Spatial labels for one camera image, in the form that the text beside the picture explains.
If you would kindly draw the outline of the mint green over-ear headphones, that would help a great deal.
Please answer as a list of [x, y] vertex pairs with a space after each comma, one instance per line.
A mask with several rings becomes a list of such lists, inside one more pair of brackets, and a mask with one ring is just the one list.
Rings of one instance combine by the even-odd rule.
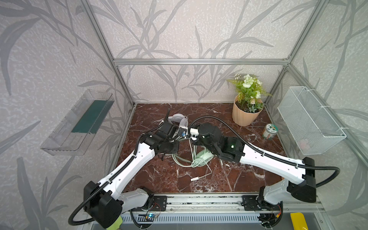
[[203, 167], [208, 166], [208, 163], [214, 158], [214, 155], [207, 149], [204, 148], [199, 153], [192, 152], [192, 160], [186, 160], [181, 158], [177, 155], [172, 155], [172, 159], [174, 162], [185, 168], [196, 168], [196, 167]]

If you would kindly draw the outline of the white over-ear headphones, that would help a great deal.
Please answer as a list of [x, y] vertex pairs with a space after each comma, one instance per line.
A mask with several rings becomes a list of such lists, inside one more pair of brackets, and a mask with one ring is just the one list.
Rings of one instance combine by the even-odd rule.
[[171, 124], [177, 124], [179, 127], [188, 128], [188, 117], [182, 114], [174, 114], [173, 116], [168, 117], [168, 121]]

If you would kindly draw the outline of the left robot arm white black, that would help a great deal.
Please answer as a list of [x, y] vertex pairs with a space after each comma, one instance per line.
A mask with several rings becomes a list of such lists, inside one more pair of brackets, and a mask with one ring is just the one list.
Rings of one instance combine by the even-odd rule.
[[83, 202], [71, 213], [68, 224], [84, 225], [97, 221], [103, 228], [116, 230], [122, 223], [121, 214], [143, 207], [149, 200], [144, 189], [124, 193], [129, 181], [159, 153], [177, 153], [179, 143], [171, 141], [178, 127], [169, 115], [157, 127], [142, 133], [132, 153], [98, 183], [90, 181], [83, 189]]

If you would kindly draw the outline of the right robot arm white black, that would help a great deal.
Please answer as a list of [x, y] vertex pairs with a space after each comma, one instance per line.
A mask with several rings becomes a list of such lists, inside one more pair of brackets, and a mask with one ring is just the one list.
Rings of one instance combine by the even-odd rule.
[[205, 147], [221, 160], [256, 166], [283, 178], [274, 185], [260, 189], [260, 203], [276, 205], [289, 198], [314, 203], [317, 188], [340, 174], [338, 167], [316, 166], [314, 159], [309, 157], [293, 159], [261, 149], [245, 141], [238, 133], [233, 137], [225, 137], [211, 123], [203, 123], [194, 128], [194, 124], [202, 119], [204, 117], [195, 119], [187, 130], [190, 136], [196, 138], [197, 145]]

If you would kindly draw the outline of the potted plant beige pot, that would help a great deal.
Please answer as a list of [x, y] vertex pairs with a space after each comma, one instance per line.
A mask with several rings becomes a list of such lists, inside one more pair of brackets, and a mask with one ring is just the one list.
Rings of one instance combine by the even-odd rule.
[[236, 74], [227, 82], [234, 85], [237, 96], [233, 103], [233, 121], [242, 127], [250, 125], [263, 111], [263, 98], [271, 96], [257, 76]]

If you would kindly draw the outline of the small green white tin can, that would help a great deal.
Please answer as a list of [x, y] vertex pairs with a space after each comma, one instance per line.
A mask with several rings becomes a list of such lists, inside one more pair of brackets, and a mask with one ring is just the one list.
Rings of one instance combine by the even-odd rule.
[[267, 124], [262, 133], [262, 137], [266, 140], [271, 140], [278, 133], [278, 128], [274, 124]]

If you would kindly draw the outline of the light green object front left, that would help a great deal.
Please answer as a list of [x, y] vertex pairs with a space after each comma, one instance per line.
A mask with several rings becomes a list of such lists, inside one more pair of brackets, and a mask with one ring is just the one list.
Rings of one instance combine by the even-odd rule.
[[106, 230], [120, 230], [120, 225], [123, 223], [122, 217], [119, 216], [117, 218], [117, 220], [108, 228], [106, 228]]

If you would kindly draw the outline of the yellow object at front edge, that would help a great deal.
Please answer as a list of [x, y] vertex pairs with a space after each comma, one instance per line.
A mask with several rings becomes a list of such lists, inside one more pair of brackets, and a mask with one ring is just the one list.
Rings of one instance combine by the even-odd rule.
[[308, 230], [309, 229], [305, 216], [302, 213], [300, 212], [291, 213], [290, 218], [291, 218], [294, 230]]

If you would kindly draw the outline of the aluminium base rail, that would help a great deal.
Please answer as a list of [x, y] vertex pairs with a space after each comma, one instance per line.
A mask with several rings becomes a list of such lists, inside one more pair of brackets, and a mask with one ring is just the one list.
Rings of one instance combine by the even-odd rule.
[[324, 213], [321, 202], [283, 201], [277, 205], [257, 203], [255, 193], [168, 193], [155, 194], [151, 208], [135, 207], [122, 211], [124, 224], [274, 224], [288, 213], [306, 212], [319, 217]]

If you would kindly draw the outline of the clear plastic wall shelf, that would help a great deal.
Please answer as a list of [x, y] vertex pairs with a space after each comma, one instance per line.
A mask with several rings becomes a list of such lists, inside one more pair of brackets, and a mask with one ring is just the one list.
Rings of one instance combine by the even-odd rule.
[[84, 155], [114, 102], [112, 93], [86, 90], [40, 148], [52, 156]]

